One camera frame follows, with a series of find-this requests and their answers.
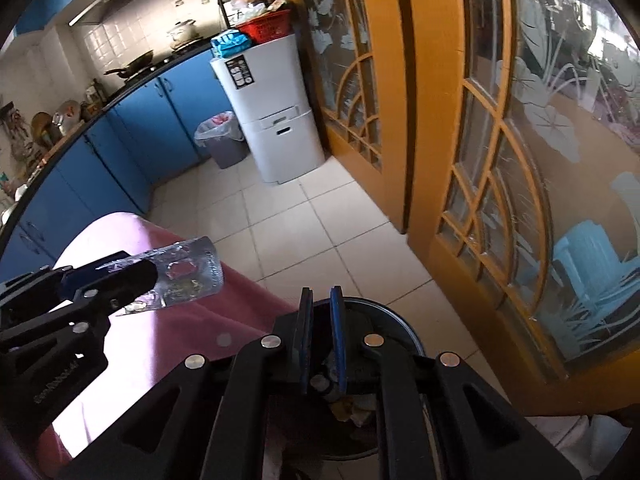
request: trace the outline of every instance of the red basket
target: red basket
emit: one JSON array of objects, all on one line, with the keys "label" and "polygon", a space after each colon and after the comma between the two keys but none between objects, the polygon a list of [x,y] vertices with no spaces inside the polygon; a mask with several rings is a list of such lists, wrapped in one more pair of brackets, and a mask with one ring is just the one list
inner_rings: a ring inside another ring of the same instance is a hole
[{"label": "red basket", "polygon": [[257,44],[284,38],[291,31],[289,13],[289,9],[276,10],[238,25],[238,30],[244,32]]}]

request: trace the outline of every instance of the sticker on refrigerator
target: sticker on refrigerator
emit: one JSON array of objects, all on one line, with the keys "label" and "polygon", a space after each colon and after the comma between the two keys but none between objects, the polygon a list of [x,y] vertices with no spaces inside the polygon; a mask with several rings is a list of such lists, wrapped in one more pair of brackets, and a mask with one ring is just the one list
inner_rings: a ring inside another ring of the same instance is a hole
[{"label": "sticker on refrigerator", "polygon": [[236,88],[244,88],[254,82],[254,76],[251,75],[244,56],[237,56],[229,61],[225,61],[225,64],[236,84]]}]

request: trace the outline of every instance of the cabinet handle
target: cabinet handle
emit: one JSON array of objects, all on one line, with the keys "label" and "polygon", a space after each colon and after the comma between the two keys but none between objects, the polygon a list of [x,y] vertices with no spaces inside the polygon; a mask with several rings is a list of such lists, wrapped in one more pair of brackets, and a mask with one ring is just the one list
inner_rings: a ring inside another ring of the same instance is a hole
[{"label": "cabinet handle", "polygon": [[28,250],[30,250],[32,253],[40,254],[40,250],[39,250],[38,246],[36,245],[36,242],[31,240],[31,238],[29,238],[24,233],[20,233],[19,236],[20,236],[20,240],[22,240],[22,243],[24,243],[25,247],[27,247]]},{"label": "cabinet handle", "polygon": [[35,233],[35,237],[38,240],[40,240],[41,242],[44,241],[44,236],[33,222],[27,222],[27,227],[32,231],[32,235]]}]

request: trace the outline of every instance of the stove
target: stove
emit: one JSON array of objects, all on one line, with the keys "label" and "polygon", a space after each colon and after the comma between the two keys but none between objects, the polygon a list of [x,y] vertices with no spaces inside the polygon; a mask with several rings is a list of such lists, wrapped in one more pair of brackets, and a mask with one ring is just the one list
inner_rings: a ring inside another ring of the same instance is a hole
[{"label": "stove", "polygon": [[166,54],[165,56],[159,57],[157,61],[149,66],[145,66],[142,70],[139,70],[134,75],[129,77],[124,81],[124,85],[118,88],[113,94],[109,96],[108,102],[113,101],[115,98],[122,95],[127,89],[131,88],[133,85],[136,85],[145,77],[149,76],[156,70],[162,68],[168,63],[175,61],[176,59],[180,59],[185,54],[192,52],[198,48],[201,48],[205,44],[210,43],[210,38],[197,38],[196,40],[190,41],[189,43],[181,46],[177,50],[174,50],[170,54]]}]

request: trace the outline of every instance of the tiled backsplash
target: tiled backsplash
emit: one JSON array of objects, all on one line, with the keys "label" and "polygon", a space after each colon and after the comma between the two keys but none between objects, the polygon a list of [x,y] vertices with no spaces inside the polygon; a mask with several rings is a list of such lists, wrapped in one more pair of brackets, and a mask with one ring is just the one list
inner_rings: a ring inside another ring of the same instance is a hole
[{"label": "tiled backsplash", "polygon": [[121,68],[148,50],[154,56],[169,53],[175,23],[193,19],[203,36],[220,30],[217,0],[134,0],[112,14],[101,25],[72,27],[76,43],[89,69],[95,70],[107,91],[122,86],[117,75],[103,75]]}]

